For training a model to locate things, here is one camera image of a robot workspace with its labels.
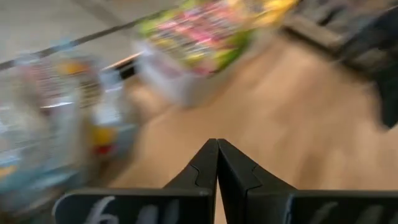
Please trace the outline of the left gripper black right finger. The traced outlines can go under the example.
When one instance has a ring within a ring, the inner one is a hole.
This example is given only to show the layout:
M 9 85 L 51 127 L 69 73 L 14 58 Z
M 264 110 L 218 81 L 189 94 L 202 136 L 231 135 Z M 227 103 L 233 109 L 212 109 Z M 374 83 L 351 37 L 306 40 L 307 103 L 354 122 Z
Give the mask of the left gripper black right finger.
M 218 147 L 227 224 L 398 224 L 398 190 L 299 190 L 227 140 Z

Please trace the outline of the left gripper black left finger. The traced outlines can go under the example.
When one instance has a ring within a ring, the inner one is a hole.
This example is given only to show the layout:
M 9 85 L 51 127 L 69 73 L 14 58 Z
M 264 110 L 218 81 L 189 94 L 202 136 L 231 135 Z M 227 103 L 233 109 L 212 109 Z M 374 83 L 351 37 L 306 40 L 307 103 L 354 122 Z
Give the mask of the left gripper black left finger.
M 218 143 L 209 139 L 160 189 L 85 188 L 59 198 L 55 224 L 214 224 Z

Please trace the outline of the green red Maruchan noodle pack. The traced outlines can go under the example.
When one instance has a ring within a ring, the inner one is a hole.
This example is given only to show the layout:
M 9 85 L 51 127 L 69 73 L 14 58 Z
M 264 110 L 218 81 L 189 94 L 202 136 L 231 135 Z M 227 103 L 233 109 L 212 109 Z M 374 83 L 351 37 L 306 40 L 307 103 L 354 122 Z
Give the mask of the green red Maruchan noodle pack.
M 242 57 L 244 53 L 248 51 L 252 41 L 255 39 L 255 34 L 255 29 L 244 30 L 236 34 L 232 40 L 233 47 L 228 49 L 225 54 L 222 53 L 218 68 L 215 72 L 218 73 L 223 71 L 226 67 Z
M 220 56 L 233 47 L 233 37 L 243 31 L 241 19 L 223 1 L 184 0 L 179 9 L 179 30 L 184 30 L 199 48 L 184 62 L 201 75 L 215 73 Z
M 199 48 L 195 40 L 179 28 L 174 15 L 159 14 L 143 20 L 139 24 L 139 33 L 155 48 L 178 60 L 187 61 Z

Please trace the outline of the yellow Maruchan noodle pack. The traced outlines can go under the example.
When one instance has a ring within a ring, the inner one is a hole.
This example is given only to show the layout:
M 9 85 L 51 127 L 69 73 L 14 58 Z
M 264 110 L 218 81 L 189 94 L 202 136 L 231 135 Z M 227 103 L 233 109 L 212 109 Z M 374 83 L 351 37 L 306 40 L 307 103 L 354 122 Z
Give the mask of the yellow Maruchan noodle pack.
M 255 15 L 256 26 L 277 26 L 298 0 L 258 0 L 260 12 Z

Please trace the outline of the clear plastic bin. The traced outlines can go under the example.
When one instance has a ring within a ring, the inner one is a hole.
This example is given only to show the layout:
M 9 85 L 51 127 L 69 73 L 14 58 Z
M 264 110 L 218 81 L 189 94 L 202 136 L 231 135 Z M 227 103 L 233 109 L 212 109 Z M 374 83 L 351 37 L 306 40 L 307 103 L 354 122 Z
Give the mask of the clear plastic bin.
M 115 68 L 73 42 L 0 71 L 0 222 L 48 209 L 129 154 L 139 118 Z

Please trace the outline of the light grey plastic bin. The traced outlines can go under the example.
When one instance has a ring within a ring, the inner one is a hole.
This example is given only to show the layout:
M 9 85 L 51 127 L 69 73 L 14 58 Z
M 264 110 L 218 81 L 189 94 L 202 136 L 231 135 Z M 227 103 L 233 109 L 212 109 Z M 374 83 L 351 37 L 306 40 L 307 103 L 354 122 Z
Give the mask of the light grey plastic bin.
M 249 58 L 248 49 L 223 71 L 201 75 L 183 60 L 155 48 L 139 33 L 139 24 L 132 45 L 139 51 L 137 68 L 142 78 L 166 99 L 182 106 L 196 106 L 206 101 Z

